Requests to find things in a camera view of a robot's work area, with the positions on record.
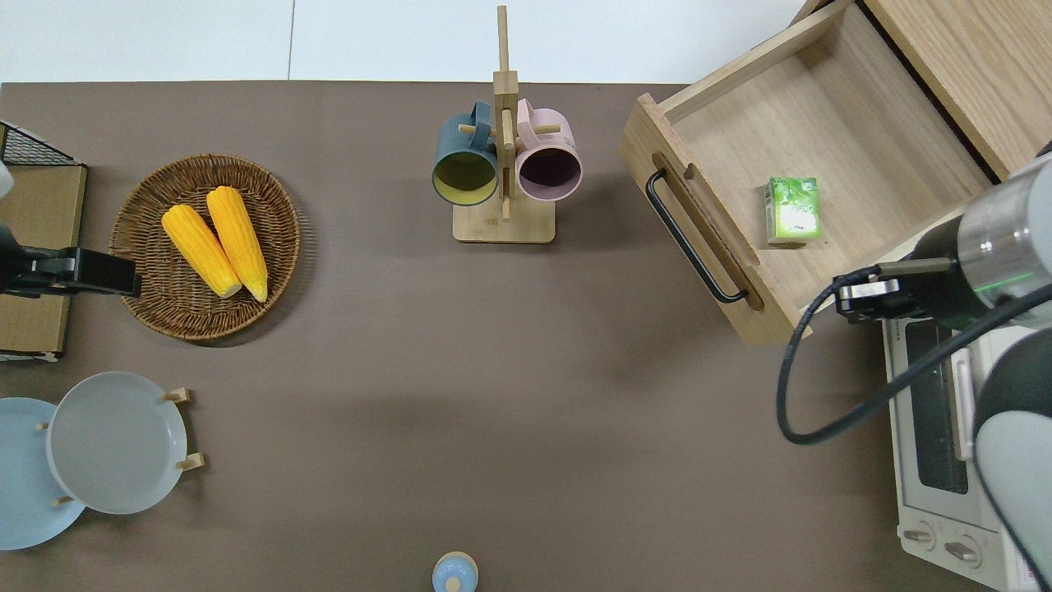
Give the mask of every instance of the mug rack base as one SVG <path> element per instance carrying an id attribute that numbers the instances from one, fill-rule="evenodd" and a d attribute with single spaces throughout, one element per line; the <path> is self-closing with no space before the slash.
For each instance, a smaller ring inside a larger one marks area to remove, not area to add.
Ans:
<path id="1" fill-rule="evenodd" d="M 470 206 L 453 205 L 453 238 L 461 242 L 517 242 L 547 244 L 555 238 L 555 202 L 539 201 L 519 191 L 504 218 L 500 193 Z"/>

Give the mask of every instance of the corn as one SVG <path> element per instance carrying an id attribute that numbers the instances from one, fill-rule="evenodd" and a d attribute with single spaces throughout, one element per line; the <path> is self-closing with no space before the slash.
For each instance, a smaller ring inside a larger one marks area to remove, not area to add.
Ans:
<path id="1" fill-rule="evenodd" d="M 238 273 L 219 241 L 193 207 L 173 205 L 161 216 L 161 225 L 176 248 L 220 299 L 228 299 L 241 289 Z"/>
<path id="2" fill-rule="evenodd" d="M 266 262 L 238 189 L 218 186 L 208 193 L 208 213 L 241 282 L 260 303 L 266 302 Z"/>

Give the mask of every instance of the pink mug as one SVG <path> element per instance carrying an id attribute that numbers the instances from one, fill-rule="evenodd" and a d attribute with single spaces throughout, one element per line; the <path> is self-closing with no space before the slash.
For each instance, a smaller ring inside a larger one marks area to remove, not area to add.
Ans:
<path id="1" fill-rule="evenodd" d="M 533 199 L 563 199 L 581 185 L 581 159 L 570 124 L 558 110 L 533 108 L 526 99 L 519 101 L 518 110 L 515 178 L 519 186 Z M 534 127 L 551 124 L 558 124 L 559 131 L 534 131 Z"/>

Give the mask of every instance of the woven basket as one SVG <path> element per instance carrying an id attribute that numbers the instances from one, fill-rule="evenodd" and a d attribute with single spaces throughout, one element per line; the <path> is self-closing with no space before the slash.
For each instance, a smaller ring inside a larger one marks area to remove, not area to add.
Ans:
<path id="1" fill-rule="evenodd" d="M 205 197 L 218 185 L 241 191 L 267 268 L 267 300 L 242 288 L 220 299 L 179 253 L 161 227 L 177 203 L 197 209 L 213 231 Z M 232 335 L 281 299 L 300 256 L 300 220 L 288 191 L 262 166 L 236 156 L 204 154 L 167 164 L 146 177 L 117 213 L 109 251 L 136 262 L 142 293 L 124 306 L 158 333 L 202 342 Z"/>

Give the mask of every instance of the green juice box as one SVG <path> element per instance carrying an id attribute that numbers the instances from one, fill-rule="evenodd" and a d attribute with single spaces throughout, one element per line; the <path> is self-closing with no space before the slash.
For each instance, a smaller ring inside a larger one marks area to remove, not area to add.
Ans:
<path id="1" fill-rule="evenodd" d="M 818 183 L 814 177 L 771 177 L 767 183 L 767 243 L 797 248 L 822 238 Z"/>

